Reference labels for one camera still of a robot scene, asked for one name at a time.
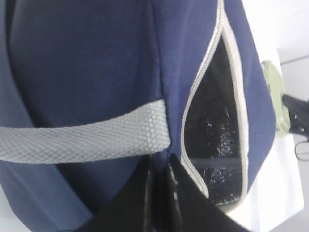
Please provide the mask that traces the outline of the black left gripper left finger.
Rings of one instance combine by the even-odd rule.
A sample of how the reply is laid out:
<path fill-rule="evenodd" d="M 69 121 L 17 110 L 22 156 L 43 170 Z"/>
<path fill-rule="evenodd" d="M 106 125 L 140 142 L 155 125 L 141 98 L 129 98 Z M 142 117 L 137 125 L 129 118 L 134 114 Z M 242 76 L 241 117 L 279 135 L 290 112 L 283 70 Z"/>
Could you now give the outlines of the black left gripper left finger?
<path fill-rule="evenodd" d="M 117 196 L 87 223 L 81 232 L 152 232 L 153 178 L 150 156 L 142 156 Z"/>

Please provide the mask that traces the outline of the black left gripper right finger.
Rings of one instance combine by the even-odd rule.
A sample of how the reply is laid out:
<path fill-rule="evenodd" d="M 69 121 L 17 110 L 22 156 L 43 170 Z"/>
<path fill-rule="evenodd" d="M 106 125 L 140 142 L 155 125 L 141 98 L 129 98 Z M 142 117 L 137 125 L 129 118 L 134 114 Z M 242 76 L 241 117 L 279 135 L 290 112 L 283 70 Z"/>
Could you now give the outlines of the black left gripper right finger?
<path fill-rule="evenodd" d="M 174 154 L 169 158 L 167 180 L 172 232 L 247 231 L 201 193 Z"/>

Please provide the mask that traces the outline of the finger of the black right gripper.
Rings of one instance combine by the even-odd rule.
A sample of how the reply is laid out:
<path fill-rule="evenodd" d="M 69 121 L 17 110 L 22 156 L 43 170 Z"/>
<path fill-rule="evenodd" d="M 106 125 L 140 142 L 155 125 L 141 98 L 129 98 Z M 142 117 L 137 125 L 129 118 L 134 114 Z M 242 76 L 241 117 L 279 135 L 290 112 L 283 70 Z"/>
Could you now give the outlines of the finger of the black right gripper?
<path fill-rule="evenodd" d="M 290 133 L 309 134 L 309 102 L 284 94 L 282 103 L 287 107 L 290 117 Z"/>

